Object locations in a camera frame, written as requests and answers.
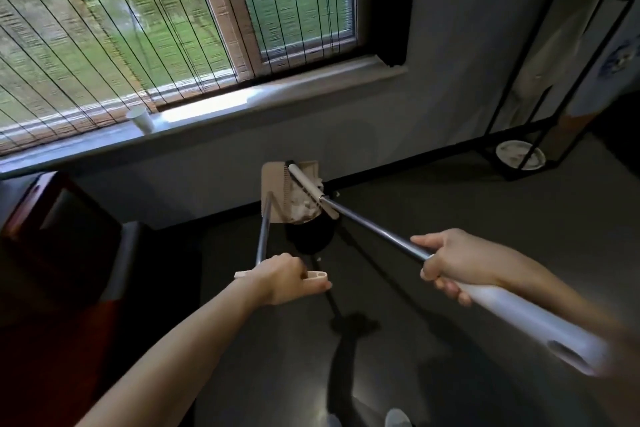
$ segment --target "left hand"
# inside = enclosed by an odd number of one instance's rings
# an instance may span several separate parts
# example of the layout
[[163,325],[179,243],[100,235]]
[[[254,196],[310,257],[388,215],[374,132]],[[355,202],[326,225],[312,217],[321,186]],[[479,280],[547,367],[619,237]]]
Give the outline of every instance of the left hand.
[[248,278],[259,280],[266,287],[264,303],[272,305],[323,293],[332,287],[327,277],[304,280],[306,276],[307,267],[304,262],[289,253],[266,259],[247,274]]

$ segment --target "metal pole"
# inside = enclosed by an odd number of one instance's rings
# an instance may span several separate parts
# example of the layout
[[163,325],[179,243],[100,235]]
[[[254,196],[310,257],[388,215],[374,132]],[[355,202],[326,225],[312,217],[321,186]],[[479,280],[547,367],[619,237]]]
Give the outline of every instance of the metal pole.
[[262,211],[262,224],[260,225],[260,238],[258,239],[258,253],[255,256],[255,264],[258,265],[266,258],[267,240],[269,238],[269,224],[271,222],[271,197],[268,192],[264,199],[264,210]]
[[421,261],[429,260],[432,257],[433,253],[427,252],[421,246],[414,245],[409,240],[405,240],[404,238],[401,238],[398,235],[393,234],[392,232],[389,232],[384,228],[379,227],[373,221],[367,220],[367,218],[364,218],[363,216],[360,216],[359,214],[354,213],[350,209],[342,206],[341,204],[336,203],[329,197],[322,196],[320,199],[321,201],[324,201],[325,203],[329,204],[336,211],[344,214],[347,218],[354,220],[356,223],[374,232],[376,235],[383,237],[385,240],[396,245],[398,248],[400,248],[401,250],[404,250],[409,255],[412,255],[413,257]]

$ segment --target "mop handle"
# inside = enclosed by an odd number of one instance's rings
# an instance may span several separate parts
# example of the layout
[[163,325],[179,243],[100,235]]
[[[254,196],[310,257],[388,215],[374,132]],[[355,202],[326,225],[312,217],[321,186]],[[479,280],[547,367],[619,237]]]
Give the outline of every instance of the mop handle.
[[[433,254],[414,245],[371,220],[336,203],[324,194],[320,201],[354,220],[388,242],[393,243],[420,261],[429,260]],[[609,361],[609,345],[600,337],[552,314],[524,298],[496,286],[473,286],[455,282],[462,291],[485,309],[540,342],[556,357],[562,359],[585,375],[606,373]]]

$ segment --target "window sill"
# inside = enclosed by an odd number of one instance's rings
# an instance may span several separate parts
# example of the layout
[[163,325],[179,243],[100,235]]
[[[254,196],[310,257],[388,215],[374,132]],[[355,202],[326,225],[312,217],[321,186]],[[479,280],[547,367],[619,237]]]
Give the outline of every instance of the window sill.
[[270,83],[211,96],[151,115],[155,131],[144,134],[132,122],[52,142],[0,160],[0,178],[35,172],[69,160],[94,155],[162,135],[237,117],[264,108],[312,98],[405,73],[406,66],[388,67],[377,56],[364,56]]

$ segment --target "hand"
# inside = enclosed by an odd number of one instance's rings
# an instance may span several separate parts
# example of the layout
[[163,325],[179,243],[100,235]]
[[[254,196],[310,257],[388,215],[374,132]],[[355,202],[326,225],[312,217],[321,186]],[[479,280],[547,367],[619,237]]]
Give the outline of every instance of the hand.
[[452,280],[466,284],[500,286],[521,296],[530,296],[533,284],[553,277],[538,262],[513,248],[484,240],[462,230],[411,237],[416,245],[437,250],[424,262],[420,277],[444,291],[447,297],[469,306],[468,294]]
[[306,276],[307,267],[303,261],[289,253],[266,259],[247,274],[260,281],[265,288],[264,303],[272,305],[326,292],[332,287],[327,277],[304,280]]

